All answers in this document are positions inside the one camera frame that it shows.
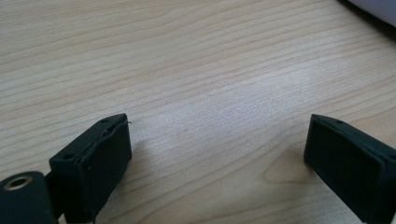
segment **wooden table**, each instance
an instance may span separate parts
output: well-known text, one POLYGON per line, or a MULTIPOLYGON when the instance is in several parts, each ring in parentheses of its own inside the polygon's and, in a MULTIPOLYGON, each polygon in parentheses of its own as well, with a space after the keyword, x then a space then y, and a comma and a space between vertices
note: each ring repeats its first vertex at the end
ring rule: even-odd
POLYGON ((97 223, 360 223, 305 138, 316 113, 396 147, 395 33, 333 0, 2 0, 0 177, 126 113, 97 223))

